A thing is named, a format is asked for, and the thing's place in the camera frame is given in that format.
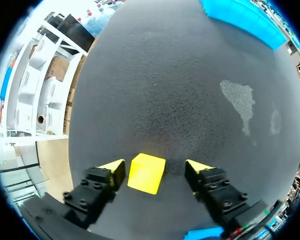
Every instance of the bottle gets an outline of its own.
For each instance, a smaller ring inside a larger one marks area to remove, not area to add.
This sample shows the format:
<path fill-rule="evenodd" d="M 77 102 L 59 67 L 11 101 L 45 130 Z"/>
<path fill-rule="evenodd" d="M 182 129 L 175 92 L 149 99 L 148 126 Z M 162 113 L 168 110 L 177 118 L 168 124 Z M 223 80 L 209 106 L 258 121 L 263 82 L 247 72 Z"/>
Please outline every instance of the bottle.
<path fill-rule="evenodd" d="M 106 8 L 103 7 L 99 8 L 99 11 L 101 12 L 100 16 L 96 19 L 97 25 L 103 30 L 105 26 L 107 25 L 108 21 L 112 17 L 112 15 L 116 12 L 112 8 Z"/>
<path fill-rule="evenodd" d="M 122 4 L 124 4 L 122 1 L 111 0 L 111 5 L 109 7 L 117 11 L 117 9 L 121 7 Z"/>
<path fill-rule="evenodd" d="M 78 18 L 78 21 L 84 26 L 84 28 L 94 37 L 100 34 L 101 27 L 97 24 L 97 15 L 93 15 L 92 12 L 87 9 L 87 15 L 84 19 Z"/>

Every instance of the dark gray carpet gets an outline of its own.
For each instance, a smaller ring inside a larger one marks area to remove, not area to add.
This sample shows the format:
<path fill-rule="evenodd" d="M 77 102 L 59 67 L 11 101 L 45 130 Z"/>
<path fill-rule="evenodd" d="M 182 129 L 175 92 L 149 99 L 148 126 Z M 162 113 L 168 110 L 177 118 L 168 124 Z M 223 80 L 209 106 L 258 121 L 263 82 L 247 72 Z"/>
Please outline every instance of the dark gray carpet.
<path fill-rule="evenodd" d="M 289 191 L 300 160 L 300 86 L 285 46 L 273 51 L 208 18 L 198 0 L 128 0 L 87 57 L 69 135 L 74 185 L 91 166 L 146 153 L 166 159 L 157 195 L 127 187 L 93 232 L 181 239 L 212 227 L 184 179 L 186 159 L 220 166 L 249 203 Z"/>

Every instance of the screw head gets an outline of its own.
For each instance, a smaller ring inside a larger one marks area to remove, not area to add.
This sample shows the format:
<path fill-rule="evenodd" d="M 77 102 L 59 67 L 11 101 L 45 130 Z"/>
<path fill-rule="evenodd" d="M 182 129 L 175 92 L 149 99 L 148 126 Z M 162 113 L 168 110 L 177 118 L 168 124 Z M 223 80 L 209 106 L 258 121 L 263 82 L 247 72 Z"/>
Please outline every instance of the screw head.
<path fill-rule="evenodd" d="M 94 185 L 93 185 L 93 188 L 94 189 L 102 189 L 102 185 L 98 182 L 96 182 Z"/>
<path fill-rule="evenodd" d="M 217 188 L 217 185 L 216 184 L 214 184 L 214 183 L 211 183 L 210 185 L 209 185 L 209 187 L 208 187 L 210 190 L 214 190 L 214 189 L 216 189 Z"/>
<path fill-rule="evenodd" d="M 34 221 L 37 222 L 37 223 L 42 222 L 42 220 L 43 220 L 43 219 L 42 219 L 42 217 L 40 217 L 40 216 L 35 216 L 35 217 L 34 217 Z"/>
<path fill-rule="evenodd" d="M 242 200 L 248 199 L 248 194 L 247 194 L 247 193 L 242 193 L 242 194 L 240 195 L 240 199 L 242 199 Z"/>
<path fill-rule="evenodd" d="M 86 186 L 86 185 L 88 185 L 88 180 L 87 179 L 82 179 L 80 184 L 83 185 L 83 186 Z"/>
<path fill-rule="evenodd" d="M 71 197 L 72 197 L 71 193 L 68 191 L 63 192 L 62 195 L 63 195 L 64 199 L 71 199 Z"/>
<path fill-rule="evenodd" d="M 228 179 L 223 181 L 223 185 L 225 186 L 229 186 L 230 185 L 230 181 Z"/>
<path fill-rule="evenodd" d="M 224 208 L 228 208 L 228 207 L 230 207 L 231 205 L 232 205 L 232 202 L 229 201 L 229 200 L 224 201 L 224 203 L 223 203 L 223 207 L 224 207 Z"/>
<path fill-rule="evenodd" d="M 52 209 L 46 208 L 46 209 L 45 209 L 45 212 L 46 212 L 46 214 L 52 214 Z"/>
<path fill-rule="evenodd" d="M 82 207 L 82 208 L 86 208 L 87 207 L 87 202 L 85 199 L 81 199 L 80 202 L 79 202 L 79 205 Z"/>

